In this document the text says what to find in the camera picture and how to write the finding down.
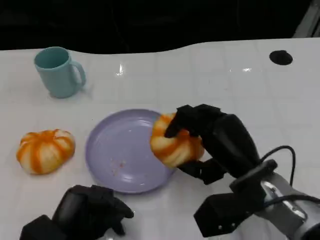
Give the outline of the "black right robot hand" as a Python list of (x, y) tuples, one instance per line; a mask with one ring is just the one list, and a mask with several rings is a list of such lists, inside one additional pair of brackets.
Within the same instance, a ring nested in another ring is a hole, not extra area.
[(222, 179), (226, 173), (240, 178), (260, 164), (256, 145), (242, 121), (218, 107), (201, 104), (177, 108), (164, 136), (173, 138), (182, 130), (192, 137), (201, 137), (201, 144), (211, 158), (179, 164), (178, 169), (205, 185)]

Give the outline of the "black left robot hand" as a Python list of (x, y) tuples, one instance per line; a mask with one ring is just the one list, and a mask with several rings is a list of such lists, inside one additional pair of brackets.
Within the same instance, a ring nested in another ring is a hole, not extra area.
[(134, 212), (110, 188), (75, 185), (63, 195), (52, 221), (69, 240), (98, 240), (107, 230), (122, 237), (123, 219), (132, 219)]

